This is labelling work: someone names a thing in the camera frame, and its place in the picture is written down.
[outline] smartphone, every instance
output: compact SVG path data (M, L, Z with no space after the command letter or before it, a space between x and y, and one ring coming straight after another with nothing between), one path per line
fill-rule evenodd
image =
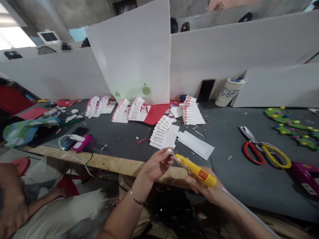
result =
M199 95L197 97L197 102L207 102L212 92L215 80L207 79L202 81L202 86L200 87Z
M72 134L76 134L76 135L82 136L82 135L85 134L86 131L87 131L87 128L79 127L79 128L77 128ZM63 150L69 150L75 142L76 142L76 140L67 138L67 139L61 144L61 148L62 148Z

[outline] white fabric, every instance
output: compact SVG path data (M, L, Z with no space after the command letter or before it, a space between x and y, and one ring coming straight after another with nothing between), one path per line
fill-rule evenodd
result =
M106 194L101 190L58 198L43 206L21 227L13 239L54 239L85 218L94 219L104 206Z

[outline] bracelet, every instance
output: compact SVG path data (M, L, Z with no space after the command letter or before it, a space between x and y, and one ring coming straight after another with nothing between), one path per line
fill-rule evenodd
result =
M143 206L143 204L142 204L142 203L140 203L139 201L137 201L137 200L136 200L136 198L134 197L134 194L133 194L133 192L132 192L132 189L131 189L131 195L132 195L132 198L134 199L134 201L135 201L137 204L139 204L139 205L142 205L142 206Z

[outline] white cable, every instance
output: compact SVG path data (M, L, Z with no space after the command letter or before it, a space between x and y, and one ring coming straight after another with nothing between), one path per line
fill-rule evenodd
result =
M62 149L61 139L62 139L63 137L65 137L65 136L71 136L71 135L70 135L70 134L66 134L66 135L63 135L61 138L59 138L58 144L59 144L59 148L60 148L60 149ZM74 158L75 160L81 162L81 163L84 165L84 167L86 168L86 170L87 170L87 172L89 173L89 175L91 175L92 177L95 177L94 175L92 175L92 174L90 173L89 169L87 168L87 166L85 165L85 163L84 163L83 161L81 161L81 160L77 159L76 157L72 156L71 154L69 154L68 152L66 152L64 149L62 149L62 150L63 150L68 156L70 156L71 158Z
M271 230L263 221L259 219L252 211L250 211L244 204L242 204L237 198L231 195L227 190L221 187L219 184L216 184L219 189L221 189L224 193L226 193L232 200L234 200L242 209L244 209L250 216L252 216L260 225L262 225L267 231L270 232L276 239L281 239L273 230Z

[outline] cup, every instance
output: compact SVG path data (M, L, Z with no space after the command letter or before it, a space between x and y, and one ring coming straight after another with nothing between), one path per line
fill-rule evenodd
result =
M239 90L244 87L245 80L243 78L229 78L226 84L215 100L215 105L225 107L238 94Z

